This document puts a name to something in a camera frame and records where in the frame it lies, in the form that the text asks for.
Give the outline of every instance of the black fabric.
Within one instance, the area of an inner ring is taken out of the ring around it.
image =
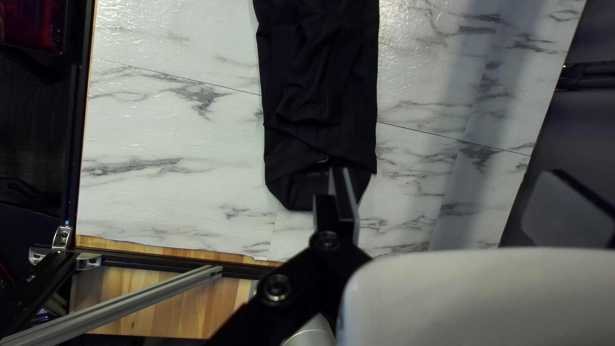
[[[376,173],[378,0],[253,3],[269,190],[311,210],[328,167],[343,165],[359,198]]]

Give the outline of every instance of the metal bracket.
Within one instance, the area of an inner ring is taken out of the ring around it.
[[[45,256],[51,252],[50,249],[41,249],[39,247],[31,247],[28,253],[28,261],[36,265]],[[89,252],[82,252],[77,256],[76,270],[88,270],[100,267],[103,263],[103,256],[100,254],[91,254]]]
[[[55,250],[66,250],[67,246],[73,240],[73,229],[71,227],[58,227],[55,231],[54,241],[51,248]]]
[[[30,250],[28,251],[28,260],[31,264],[36,265],[43,258],[45,258],[45,255],[47,255],[49,252],[51,252],[50,249],[41,249],[39,247],[31,247]]]
[[[103,256],[99,254],[91,254],[82,252],[77,256],[77,270],[88,270],[100,267],[103,262]]]

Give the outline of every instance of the black metal bar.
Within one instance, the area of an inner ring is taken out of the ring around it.
[[[49,245],[37,246],[41,249],[50,249]],[[224,267],[222,276],[225,278],[260,280],[271,270],[277,268],[272,265],[242,264],[218,260],[189,259],[170,255],[144,254],[121,250],[103,250],[91,247],[76,246],[69,249],[71,252],[89,252],[103,256],[102,265],[108,267],[155,270],[159,272],[185,273],[204,265],[221,265]]]
[[[23,329],[73,274],[78,253],[54,251],[0,297],[0,338]]]
[[[73,228],[77,219],[81,155],[94,31],[94,9],[93,0],[75,1],[70,30],[70,45],[71,51],[74,54],[74,62],[71,66],[71,91],[68,114],[69,136],[66,139],[64,158],[65,182],[62,189],[60,226]]]

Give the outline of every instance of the gray panel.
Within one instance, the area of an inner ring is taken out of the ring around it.
[[[588,0],[566,63],[615,60],[615,1]]]
[[[615,222],[552,172],[543,172],[522,218],[522,230],[537,246],[607,247]]]

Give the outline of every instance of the black garment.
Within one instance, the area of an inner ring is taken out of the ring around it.
[[[376,173],[378,0],[253,3],[269,190],[288,209],[311,210],[339,164],[359,198]]]

